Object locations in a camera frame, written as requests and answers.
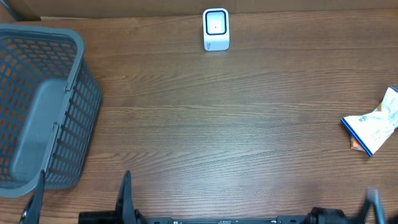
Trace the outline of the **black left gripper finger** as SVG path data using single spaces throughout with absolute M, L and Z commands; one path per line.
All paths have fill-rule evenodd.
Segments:
M 34 194 L 22 212 L 19 224 L 39 224 L 40 211 L 44 195 L 45 171 L 41 170 Z
M 118 218 L 122 220 L 124 224 L 136 224 L 136 215 L 132 203 L 131 173 L 129 170 L 126 171 L 123 177 L 115 209 Z

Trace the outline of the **small orange tissue pack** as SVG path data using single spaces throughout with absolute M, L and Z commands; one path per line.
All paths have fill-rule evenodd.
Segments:
M 350 136 L 350 148 L 358 151 L 364 151 L 360 143 L 357 142 L 357 140 L 353 136 Z

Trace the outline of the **yellow snack bag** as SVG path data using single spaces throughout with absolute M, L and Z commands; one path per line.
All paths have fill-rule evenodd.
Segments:
M 364 152 L 372 157 L 397 129 L 397 88 L 389 86 L 381 103 L 372 112 L 346 116 L 341 123 Z

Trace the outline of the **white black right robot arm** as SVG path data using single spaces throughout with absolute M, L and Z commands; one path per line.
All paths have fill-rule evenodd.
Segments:
M 369 209 L 372 208 L 375 221 L 378 224 L 387 223 L 378 189 L 368 187 L 364 202 L 359 212 L 348 217 L 342 210 L 331 208 L 313 207 L 307 214 L 304 224 L 360 224 L 365 223 Z

